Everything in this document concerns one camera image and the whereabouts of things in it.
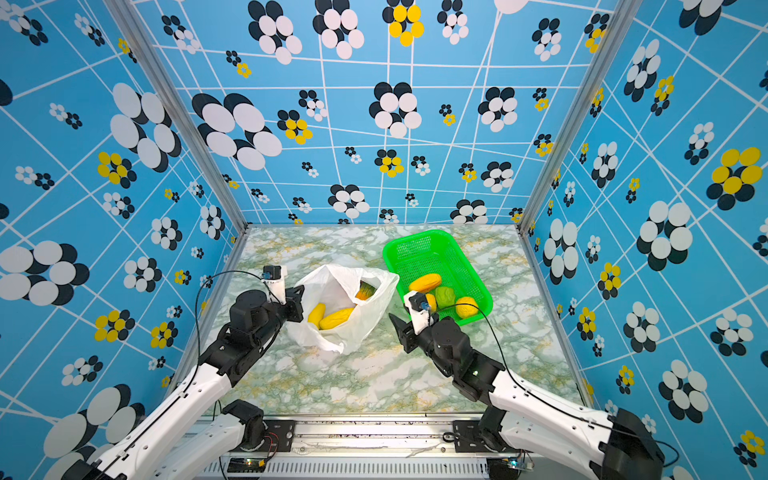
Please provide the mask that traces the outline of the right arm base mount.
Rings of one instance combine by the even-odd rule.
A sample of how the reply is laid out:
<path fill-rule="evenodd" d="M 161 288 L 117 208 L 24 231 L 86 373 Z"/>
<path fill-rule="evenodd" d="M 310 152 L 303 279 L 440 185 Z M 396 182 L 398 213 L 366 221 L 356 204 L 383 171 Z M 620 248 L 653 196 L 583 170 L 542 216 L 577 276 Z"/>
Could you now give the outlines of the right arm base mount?
<path fill-rule="evenodd" d="M 492 453 L 519 455 L 521 449 L 513 448 L 501 440 L 499 434 L 491 434 L 480 427 L 479 420 L 454 420 L 451 430 L 451 442 L 457 453 Z"/>

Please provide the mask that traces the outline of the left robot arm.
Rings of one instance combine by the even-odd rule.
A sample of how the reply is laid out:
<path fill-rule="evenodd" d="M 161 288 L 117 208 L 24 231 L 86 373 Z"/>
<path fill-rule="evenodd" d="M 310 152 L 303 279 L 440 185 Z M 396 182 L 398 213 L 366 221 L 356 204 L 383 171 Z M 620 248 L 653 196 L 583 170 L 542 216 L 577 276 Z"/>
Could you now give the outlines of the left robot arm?
<path fill-rule="evenodd" d="M 193 371 L 137 429 L 90 463 L 79 460 L 65 479 L 146 479 L 183 434 L 262 358 L 287 322 L 303 320 L 305 287 L 272 283 L 271 294 L 248 290 L 229 310 L 229 322 Z"/>

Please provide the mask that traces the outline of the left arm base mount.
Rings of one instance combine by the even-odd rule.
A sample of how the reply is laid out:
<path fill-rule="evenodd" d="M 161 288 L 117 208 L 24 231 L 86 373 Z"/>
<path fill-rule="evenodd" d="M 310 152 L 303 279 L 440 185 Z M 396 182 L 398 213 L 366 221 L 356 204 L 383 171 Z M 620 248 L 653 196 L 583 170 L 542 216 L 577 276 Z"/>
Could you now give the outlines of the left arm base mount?
<path fill-rule="evenodd" d="M 274 453 L 292 448 L 295 420 L 266 418 L 260 407 L 242 399 L 224 406 L 221 415 L 236 418 L 243 427 L 234 451 Z"/>

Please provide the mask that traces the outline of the white plastic bag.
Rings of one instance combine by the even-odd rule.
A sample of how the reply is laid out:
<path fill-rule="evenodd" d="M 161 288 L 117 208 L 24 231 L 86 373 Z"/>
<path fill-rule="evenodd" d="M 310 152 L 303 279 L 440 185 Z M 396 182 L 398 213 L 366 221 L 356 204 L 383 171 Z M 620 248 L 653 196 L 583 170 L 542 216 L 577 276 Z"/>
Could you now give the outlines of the white plastic bag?
<path fill-rule="evenodd" d="M 323 265 L 298 281 L 303 319 L 287 325 L 288 335 L 302 347 L 349 354 L 384 317 L 398 282 L 381 269 Z"/>

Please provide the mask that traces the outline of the yellow lemon fruit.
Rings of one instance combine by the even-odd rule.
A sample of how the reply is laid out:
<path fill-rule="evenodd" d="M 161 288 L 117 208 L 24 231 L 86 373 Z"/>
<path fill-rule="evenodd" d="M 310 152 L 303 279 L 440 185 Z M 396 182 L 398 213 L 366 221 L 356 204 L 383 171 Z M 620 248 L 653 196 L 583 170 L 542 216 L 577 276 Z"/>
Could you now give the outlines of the yellow lemon fruit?
<path fill-rule="evenodd" d="M 480 314 L 478 304 L 472 297 L 457 299 L 454 308 L 460 319 L 469 319 Z"/>

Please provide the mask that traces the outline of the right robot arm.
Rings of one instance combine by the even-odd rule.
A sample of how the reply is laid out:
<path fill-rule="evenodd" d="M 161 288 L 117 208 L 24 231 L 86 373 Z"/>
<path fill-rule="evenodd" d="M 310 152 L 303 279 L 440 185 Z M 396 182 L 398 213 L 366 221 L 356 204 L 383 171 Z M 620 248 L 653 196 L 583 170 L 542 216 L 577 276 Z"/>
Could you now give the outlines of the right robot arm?
<path fill-rule="evenodd" d="M 485 404 L 481 432 L 491 449 L 534 452 L 591 479 L 662 477 L 660 443 L 634 413 L 578 405 L 515 376 L 451 318 L 390 321 L 406 352 L 422 350 L 464 397 Z"/>

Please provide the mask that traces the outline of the orange yellow papaya fruit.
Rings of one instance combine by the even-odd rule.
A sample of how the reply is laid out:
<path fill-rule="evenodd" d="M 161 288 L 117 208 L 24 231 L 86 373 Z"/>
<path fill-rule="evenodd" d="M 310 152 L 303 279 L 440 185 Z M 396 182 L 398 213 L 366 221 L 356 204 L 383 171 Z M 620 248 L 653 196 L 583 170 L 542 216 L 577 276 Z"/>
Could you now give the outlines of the orange yellow papaya fruit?
<path fill-rule="evenodd" d="M 437 273 L 423 275 L 409 284 L 409 291 L 429 293 L 442 284 L 442 276 Z"/>

